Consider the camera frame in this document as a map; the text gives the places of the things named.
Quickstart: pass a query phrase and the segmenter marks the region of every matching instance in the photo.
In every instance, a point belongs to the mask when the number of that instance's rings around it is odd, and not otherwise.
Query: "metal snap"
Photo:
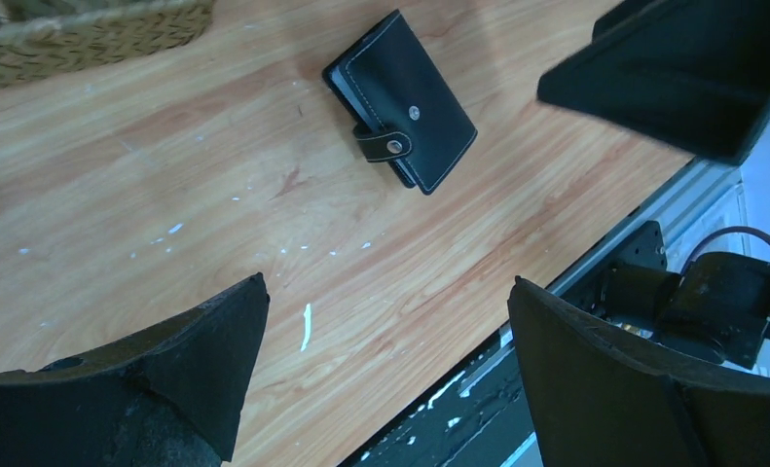
[[[395,139],[391,139],[390,141],[387,141],[387,150],[392,154],[399,154],[402,152],[402,143]]]

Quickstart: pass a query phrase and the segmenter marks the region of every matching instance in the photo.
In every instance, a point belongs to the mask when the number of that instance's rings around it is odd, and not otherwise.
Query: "wooden table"
[[[188,47],[1,90],[0,371],[260,270],[234,463],[336,464],[507,320],[515,274],[547,284],[687,162],[535,102],[615,3],[220,0]],[[432,197],[362,159],[320,81],[396,6],[480,131]]]

